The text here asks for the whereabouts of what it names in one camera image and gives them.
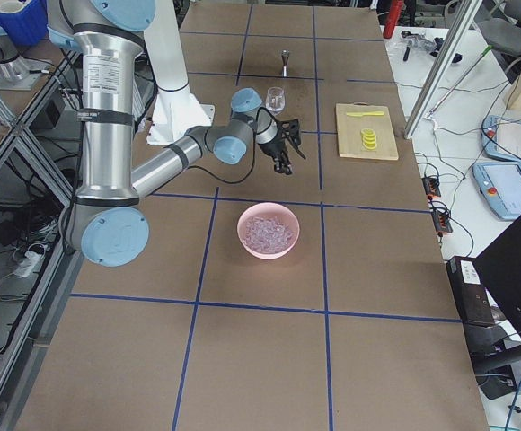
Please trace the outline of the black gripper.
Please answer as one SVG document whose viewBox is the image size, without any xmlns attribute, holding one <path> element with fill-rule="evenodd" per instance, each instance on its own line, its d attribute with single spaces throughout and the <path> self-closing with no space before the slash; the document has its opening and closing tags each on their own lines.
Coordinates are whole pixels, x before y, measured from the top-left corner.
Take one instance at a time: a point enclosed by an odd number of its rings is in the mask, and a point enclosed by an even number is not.
<svg viewBox="0 0 521 431">
<path fill-rule="evenodd" d="M 276 135 L 269 142 L 260 144 L 261 151 L 274 162 L 274 172 L 291 175 L 292 166 L 288 158 L 285 138 Z"/>
</svg>

